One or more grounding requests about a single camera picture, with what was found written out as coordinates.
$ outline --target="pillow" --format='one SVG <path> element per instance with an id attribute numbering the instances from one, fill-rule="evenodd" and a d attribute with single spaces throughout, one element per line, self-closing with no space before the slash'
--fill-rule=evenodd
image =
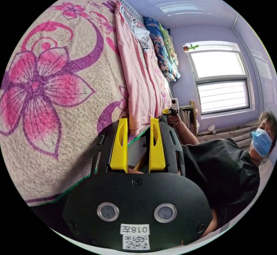
<path id="1" fill-rule="evenodd" d="M 180 74 L 176 67 L 169 60 L 162 33 L 159 29 L 159 23 L 151 17 L 144 17 L 143 19 L 146 29 L 150 32 L 150 38 L 152 39 L 155 47 L 159 67 L 167 80 L 171 84 L 174 84 L 176 83 L 177 79 L 180 78 Z"/>
<path id="2" fill-rule="evenodd" d="M 162 33 L 162 38 L 164 40 L 164 44 L 168 53 L 168 58 L 173 63 L 173 65 L 178 68 L 179 63 L 177 55 L 175 53 L 174 45 L 172 43 L 172 40 L 170 39 L 171 36 L 169 35 L 168 31 L 162 27 L 161 23 L 159 23 L 159 28 Z"/>

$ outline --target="ceiling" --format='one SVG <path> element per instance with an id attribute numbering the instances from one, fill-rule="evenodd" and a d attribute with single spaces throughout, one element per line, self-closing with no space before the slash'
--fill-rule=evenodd
<path id="1" fill-rule="evenodd" d="M 232 28 L 237 12 L 222 0 L 127 0 L 166 28 L 215 25 Z"/>

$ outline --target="qr code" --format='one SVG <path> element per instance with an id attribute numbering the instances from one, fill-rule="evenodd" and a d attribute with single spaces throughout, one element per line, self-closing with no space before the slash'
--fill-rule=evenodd
<path id="1" fill-rule="evenodd" d="M 145 235 L 145 236 L 123 235 L 123 249 L 129 249 L 129 250 L 150 249 L 148 235 Z"/>

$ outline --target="white cloth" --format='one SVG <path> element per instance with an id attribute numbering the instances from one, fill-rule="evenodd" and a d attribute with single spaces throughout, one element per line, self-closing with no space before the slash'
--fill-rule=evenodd
<path id="1" fill-rule="evenodd" d="M 148 49 L 150 47 L 150 32 L 144 27 L 137 26 L 137 20 L 133 19 L 129 12 L 127 12 L 122 6 L 122 15 L 124 16 L 126 22 L 132 29 L 134 36 L 137 38 L 141 44 L 142 49 Z"/>

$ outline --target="screw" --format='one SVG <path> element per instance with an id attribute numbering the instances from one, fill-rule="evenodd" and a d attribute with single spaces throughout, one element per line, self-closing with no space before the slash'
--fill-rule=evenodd
<path id="1" fill-rule="evenodd" d="M 73 221 L 71 221 L 71 222 L 69 223 L 69 226 L 70 226 L 72 229 L 76 229 L 76 228 L 77 228 L 77 224 L 76 224 L 75 222 L 73 222 Z"/>
<path id="2" fill-rule="evenodd" d="M 139 186 L 142 184 L 142 179 L 141 178 L 134 178 L 132 181 L 133 185 Z"/>
<path id="3" fill-rule="evenodd" d="M 203 231 L 204 231 L 204 224 L 200 224 L 200 225 L 197 227 L 196 230 L 197 230 L 198 233 L 203 232 Z"/>

